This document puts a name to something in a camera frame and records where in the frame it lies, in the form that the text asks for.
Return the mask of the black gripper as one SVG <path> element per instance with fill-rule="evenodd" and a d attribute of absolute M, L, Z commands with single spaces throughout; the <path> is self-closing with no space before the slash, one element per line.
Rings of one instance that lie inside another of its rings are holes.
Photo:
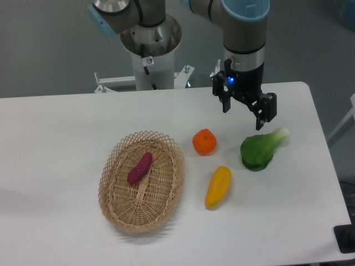
<path fill-rule="evenodd" d="M 222 103 L 223 113 L 231 108 L 230 98 L 247 105 L 256 116 L 256 130 L 277 115 L 277 95 L 262 93 L 264 63 L 249 71 L 232 69 L 231 62 L 224 62 L 224 70 L 216 73 L 212 80 L 212 94 Z"/>

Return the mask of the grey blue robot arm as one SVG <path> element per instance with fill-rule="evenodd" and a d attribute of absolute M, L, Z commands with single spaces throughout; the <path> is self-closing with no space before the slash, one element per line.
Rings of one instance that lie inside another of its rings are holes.
<path fill-rule="evenodd" d="M 183 1 L 183 5 L 220 27 L 224 57 L 212 77 L 212 93 L 223 111 L 231 99 L 248 107 L 259 130 L 277 114 L 277 97 L 261 90 L 269 1 Z M 173 51 L 182 32 L 164 1 L 92 1 L 89 14 L 106 36 L 119 35 L 133 57 L 138 90 L 174 86 Z"/>

